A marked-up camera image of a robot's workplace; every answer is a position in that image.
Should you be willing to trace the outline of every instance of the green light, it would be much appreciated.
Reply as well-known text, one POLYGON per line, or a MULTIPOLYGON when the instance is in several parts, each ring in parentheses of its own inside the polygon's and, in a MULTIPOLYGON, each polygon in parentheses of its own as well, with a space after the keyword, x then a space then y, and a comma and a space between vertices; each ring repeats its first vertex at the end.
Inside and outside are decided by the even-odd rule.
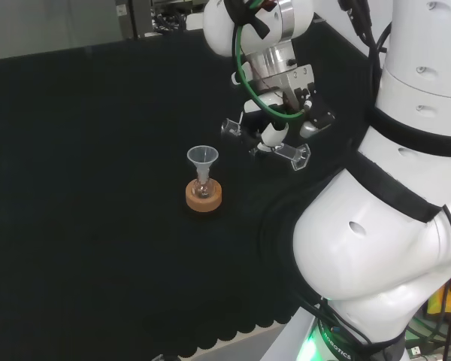
POLYGON ((295 361, 311 361, 316 354, 316 345, 313 338, 307 338, 302 344, 298 358, 295 361))

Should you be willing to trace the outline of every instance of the black band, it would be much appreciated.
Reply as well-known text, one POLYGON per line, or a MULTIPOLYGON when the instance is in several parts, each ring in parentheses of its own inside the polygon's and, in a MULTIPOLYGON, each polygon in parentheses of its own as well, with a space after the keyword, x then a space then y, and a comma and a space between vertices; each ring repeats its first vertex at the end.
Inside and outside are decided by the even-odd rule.
POLYGON ((243 0, 224 0, 224 5, 227 14, 229 14, 235 25, 244 26, 250 24, 256 30, 257 35, 264 39, 269 34, 270 29, 262 20, 256 17, 257 12, 261 8, 249 9, 250 2, 248 1, 244 4, 243 0))
POLYGON ((347 171, 373 196, 408 217, 427 223, 441 211, 387 174, 360 152, 347 160, 347 171))
POLYGON ((317 324, 321 332, 322 340, 337 359, 342 361, 359 361, 361 359, 351 345, 345 344, 339 338, 335 337, 334 333, 321 320, 317 324))
POLYGON ((366 110, 366 121, 379 133, 403 147, 433 156, 451 157, 451 137, 407 126, 389 115, 371 107, 366 110))

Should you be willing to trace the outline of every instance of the clear funnel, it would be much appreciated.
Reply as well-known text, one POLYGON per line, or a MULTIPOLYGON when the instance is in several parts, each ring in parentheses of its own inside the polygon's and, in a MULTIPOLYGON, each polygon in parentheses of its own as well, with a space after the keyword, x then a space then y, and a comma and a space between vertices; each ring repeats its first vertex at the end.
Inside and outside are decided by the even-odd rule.
POLYGON ((207 145, 199 145, 189 149, 187 158, 197 168, 197 180, 192 185, 192 194, 201 199, 212 197, 216 189, 209 178, 209 168, 219 158, 219 152, 207 145))
POLYGON ((216 148, 207 145, 198 145, 189 149, 187 158, 197 168, 198 181, 201 184, 205 184, 209 179, 209 168, 219 158, 219 152, 216 148))

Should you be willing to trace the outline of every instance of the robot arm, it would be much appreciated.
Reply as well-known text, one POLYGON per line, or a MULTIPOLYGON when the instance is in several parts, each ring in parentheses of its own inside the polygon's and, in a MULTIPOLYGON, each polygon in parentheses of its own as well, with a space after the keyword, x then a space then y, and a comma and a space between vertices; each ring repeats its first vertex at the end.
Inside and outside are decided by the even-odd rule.
POLYGON ((228 134, 259 135, 253 153, 275 153, 300 170, 307 164, 309 148, 306 144, 291 148, 283 143, 289 129, 287 123, 300 120, 300 135, 309 138, 334 120, 334 113, 315 90, 313 69, 310 65, 297 65, 291 43, 310 25, 312 0, 267 1, 259 11, 250 11, 255 14, 254 20, 268 29, 262 36, 250 24, 239 26, 241 17, 234 11, 241 6, 250 11, 241 0, 214 0, 204 10, 204 34, 212 50, 222 56, 242 50, 247 59, 243 65, 237 59, 238 75, 232 79, 236 84, 243 83, 252 100, 244 105, 239 123, 229 120, 237 131, 228 134), (233 48, 235 36, 240 46, 235 44, 233 48))
MULTIPOLYGON (((214 53, 232 55, 234 23, 226 9, 228 0, 211 0, 204 9, 204 35, 214 53)), ((312 0, 280 0, 273 11, 259 10, 257 17, 269 28, 261 39, 251 25, 242 34, 242 48, 246 55, 262 52, 269 47, 304 34, 313 19, 312 0)))
MULTIPOLYGON (((230 56, 234 23, 225 1, 207 5, 204 33, 216 53, 230 56)), ((257 17, 270 29, 263 39, 251 26, 244 27, 242 47, 250 65, 261 55, 271 59, 268 50, 282 61, 258 65, 260 76, 254 79, 252 71, 253 81, 277 79, 296 70, 287 62, 295 57, 282 55, 290 50, 287 41, 309 26, 311 2, 281 0, 271 12, 260 10, 257 17)), ((364 28, 366 23, 370 31, 371 19, 357 11, 362 4, 367 14, 367 1, 339 3, 358 36, 376 49, 372 34, 364 28)), ((389 121, 389 131, 371 127, 359 153, 384 177, 433 208, 451 207, 451 0, 394 0, 392 24, 376 101, 378 112, 389 121)), ((291 89, 288 84, 280 90, 291 89)), ((285 136, 283 128, 268 126, 262 146, 267 147, 270 139, 282 141, 274 131, 285 136)), ((382 195, 390 190, 381 189, 381 182, 372 190, 358 179, 350 170, 342 171, 305 210, 295 227, 295 259, 304 279, 342 317, 341 326, 352 331, 354 327, 373 343, 395 342, 420 305, 451 278, 451 224, 442 211, 426 221, 418 219, 386 202, 382 195)), ((329 336, 321 338, 317 330, 314 341, 322 359, 348 359, 334 353, 334 342, 329 336)), ((365 343, 366 338, 358 338, 365 343)), ((400 352, 388 358, 398 361, 408 356, 400 352)))

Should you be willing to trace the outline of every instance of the equipment in background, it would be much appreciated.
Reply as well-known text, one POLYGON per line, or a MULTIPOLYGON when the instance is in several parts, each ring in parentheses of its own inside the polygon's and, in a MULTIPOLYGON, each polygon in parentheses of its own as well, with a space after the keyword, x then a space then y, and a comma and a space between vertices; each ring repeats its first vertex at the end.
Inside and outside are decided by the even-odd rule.
POLYGON ((212 163, 219 158, 219 152, 207 145, 199 145, 187 152, 187 158, 197 168, 197 179, 186 187, 187 205, 194 211, 207 213, 217 209, 222 202, 222 187, 209 177, 212 163))
POLYGON ((152 1, 154 32, 170 35, 186 30, 201 29, 201 14, 206 3, 207 0, 152 1))
POLYGON ((443 355, 440 353, 436 353, 434 355, 422 355, 413 357, 411 361, 443 361, 443 355))
MULTIPOLYGON (((433 296, 428 300, 428 307, 426 310, 425 317, 430 320, 437 320, 441 313, 441 304, 443 300, 444 290, 446 285, 442 286, 433 296)), ((446 295, 446 308, 445 308, 445 319, 448 320, 451 315, 451 287, 446 295)))

